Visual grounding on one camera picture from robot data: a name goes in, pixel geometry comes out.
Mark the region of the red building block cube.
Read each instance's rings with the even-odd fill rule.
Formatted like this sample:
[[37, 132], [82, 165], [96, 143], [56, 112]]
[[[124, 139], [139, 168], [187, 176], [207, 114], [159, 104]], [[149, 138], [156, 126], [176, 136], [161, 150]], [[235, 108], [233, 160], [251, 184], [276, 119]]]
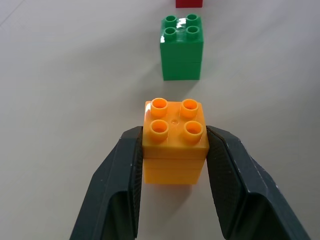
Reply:
[[204, 0], [175, 0], [176, 8], [202, 8]]

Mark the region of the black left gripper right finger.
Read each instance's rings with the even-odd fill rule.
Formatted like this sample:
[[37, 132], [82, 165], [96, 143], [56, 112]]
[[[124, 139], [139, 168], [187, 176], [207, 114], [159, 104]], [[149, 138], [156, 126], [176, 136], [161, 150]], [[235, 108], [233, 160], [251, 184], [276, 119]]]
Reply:
[[225, 240], [311, 240], [270, 174], [228, 131], [207, 126], [210, 189]]

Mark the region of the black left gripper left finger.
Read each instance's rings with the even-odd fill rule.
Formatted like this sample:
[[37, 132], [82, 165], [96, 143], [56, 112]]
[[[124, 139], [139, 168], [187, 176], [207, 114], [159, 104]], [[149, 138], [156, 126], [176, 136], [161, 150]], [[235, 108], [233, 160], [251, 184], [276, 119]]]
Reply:
[[69, 240], [135, 240], [143, 180], [142, 126], [125, 131], [93, 174]]

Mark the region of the orange studded building block cube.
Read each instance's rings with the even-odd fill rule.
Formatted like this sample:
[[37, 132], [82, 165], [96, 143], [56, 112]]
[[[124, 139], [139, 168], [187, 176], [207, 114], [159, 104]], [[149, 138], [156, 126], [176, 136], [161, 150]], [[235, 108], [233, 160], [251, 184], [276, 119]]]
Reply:
[[146, 184], [196, 184], [209, 148], [200, 102], [164, 98], [146, 101], [142, 134]]

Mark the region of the green studded building block cube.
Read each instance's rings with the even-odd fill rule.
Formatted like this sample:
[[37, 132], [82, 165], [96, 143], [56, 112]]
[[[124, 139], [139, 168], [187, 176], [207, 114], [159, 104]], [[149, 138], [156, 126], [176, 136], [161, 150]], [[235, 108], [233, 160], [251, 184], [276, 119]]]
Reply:
[[201, 17], [195, 13], [183, 18], [168, 15], [161, 21], [160, 33], [163, 79], [199, 80], [204, 48]]

